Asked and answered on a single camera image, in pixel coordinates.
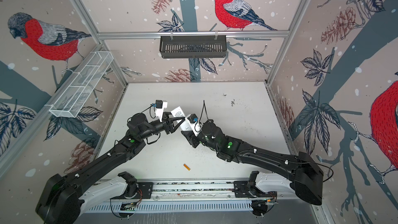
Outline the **orange battery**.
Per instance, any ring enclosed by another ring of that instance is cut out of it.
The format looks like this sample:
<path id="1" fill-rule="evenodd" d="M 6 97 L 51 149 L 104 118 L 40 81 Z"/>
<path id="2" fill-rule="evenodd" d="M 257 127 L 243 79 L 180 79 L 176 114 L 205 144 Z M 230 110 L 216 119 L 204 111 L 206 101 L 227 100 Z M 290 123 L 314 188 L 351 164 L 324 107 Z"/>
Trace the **orange battery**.
<path id="1" fill-rule="evenodd" d="M 183 166 L 184 166 L 188 171 L 191 170 L 186 164 L 183 164 Z"/>

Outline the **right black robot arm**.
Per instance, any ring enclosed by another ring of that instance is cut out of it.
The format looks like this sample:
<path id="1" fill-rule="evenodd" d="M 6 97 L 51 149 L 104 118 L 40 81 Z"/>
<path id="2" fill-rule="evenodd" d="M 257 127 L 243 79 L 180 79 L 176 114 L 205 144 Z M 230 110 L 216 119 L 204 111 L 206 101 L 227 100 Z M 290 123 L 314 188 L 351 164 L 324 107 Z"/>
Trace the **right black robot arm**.
<path id="1" fill-rule="evenodd" d="M 250 164 L 274 172 L 290 181 L 298 198 L 312 205 L 322 204 L 324 173 L 307 153 L 289 155 L 256 147 L 225 135 L 212 120 L 206 121 L 199 132 L 193 126 L 181 133 L 193 148 L 201 144 L 225 162 Z"/>

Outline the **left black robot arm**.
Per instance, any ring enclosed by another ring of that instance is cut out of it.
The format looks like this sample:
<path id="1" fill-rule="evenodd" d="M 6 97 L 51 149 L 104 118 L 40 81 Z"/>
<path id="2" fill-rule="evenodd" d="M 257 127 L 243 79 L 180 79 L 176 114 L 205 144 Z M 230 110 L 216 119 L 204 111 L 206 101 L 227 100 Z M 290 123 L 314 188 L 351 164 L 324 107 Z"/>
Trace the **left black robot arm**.
<path id="1" fill-rule="evenodd" d="M 127 121 L 125 136 L 108 152 L 76 172 L 49 178 L 36 205 L 37 215 L 46 224 L 72 224 L 80 215 L 84 193 L 99 179 L 119 165 L 131 160 L 146 146 L 145 140 L 164 131 L 174 133 L 184 117 L 163 113 L 162 120 L 149 122 L 144 113 Z"/>

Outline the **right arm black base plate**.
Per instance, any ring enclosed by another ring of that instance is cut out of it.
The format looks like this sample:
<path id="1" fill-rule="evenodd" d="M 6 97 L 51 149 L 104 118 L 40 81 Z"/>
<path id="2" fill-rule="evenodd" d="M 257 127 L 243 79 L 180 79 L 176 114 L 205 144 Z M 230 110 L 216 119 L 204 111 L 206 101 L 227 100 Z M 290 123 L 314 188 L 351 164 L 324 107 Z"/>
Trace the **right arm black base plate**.
<path id="1" fill-rule="evenodd" d="M 250 186 L 249 181 L 234 181 L 233 190 L 235 198 L 275 198 L 276 191 L 263 192 L 256 186 Z"/>

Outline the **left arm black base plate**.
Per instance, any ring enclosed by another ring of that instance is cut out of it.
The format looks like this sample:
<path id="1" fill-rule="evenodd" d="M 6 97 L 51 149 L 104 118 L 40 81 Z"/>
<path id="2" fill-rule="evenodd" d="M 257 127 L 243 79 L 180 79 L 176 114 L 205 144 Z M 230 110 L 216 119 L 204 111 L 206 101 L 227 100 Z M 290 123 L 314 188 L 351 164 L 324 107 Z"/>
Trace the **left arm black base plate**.
<path id="1" fill-rule="evenodd" d="M 123 197 L 125 199 L 150 199 L 153 189 L 152 182 L 137 182 L 128 184 Z"/>

